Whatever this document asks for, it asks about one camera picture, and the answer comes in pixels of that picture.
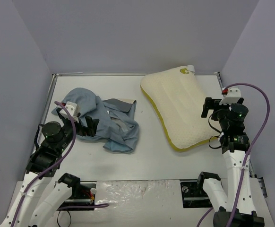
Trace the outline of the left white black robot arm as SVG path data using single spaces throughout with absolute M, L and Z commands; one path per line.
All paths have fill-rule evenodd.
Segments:
M 80 195 L 80 178 L 65 173 L 50 196 L 40 202 L 47 185 L 74 146 L 76 136 L 95 136 L 99 123 L 89 116 L 85 117 L 86 126 L 75 117 L 59 117 L 63 126 L 55 121 L 41 126 L 44 140 L 30 156 L 21 188 L 2 227 L 43 227 L 67 198 Z

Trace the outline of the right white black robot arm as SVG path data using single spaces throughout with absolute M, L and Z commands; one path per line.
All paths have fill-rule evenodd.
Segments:
M 244 120 L 249 112 L 243 98 L 232 103 L 207 97 L 202 118 L 217 121 L 221 127 L 218 140 L 227 168 L 228 190 L 225 191 L 218 174 L 201 172 L 196 190 L 208 195 L 214 210 L 215 227 L 263 227 L 265 220 L 257 215 L 250 188 L 250 141 Z

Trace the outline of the cream yellow pillow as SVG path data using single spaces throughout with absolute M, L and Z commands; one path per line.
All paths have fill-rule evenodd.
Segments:
M 184 152 L 209 142 L 215 132 L 201 117 L 205 93 L 192 65 L 147 74 L 140 88 L 156 112 L 169 145 Z

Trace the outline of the striped blue pillowcase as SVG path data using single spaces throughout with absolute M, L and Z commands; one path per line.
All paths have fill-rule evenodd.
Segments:
M 103 148 L 111 152 L 132 153 L 139 139 L 139 124 L 134 120 L 137 102 L 132 99 L 110 98 L 102 100 L 91 90 L 77 87 L 63 99 L 63 103 L 78 105 L 82 125 L 87 126 L 85 117 L 99 119 L 94 137 L 77 136 L 80 140 L 106 140 Z

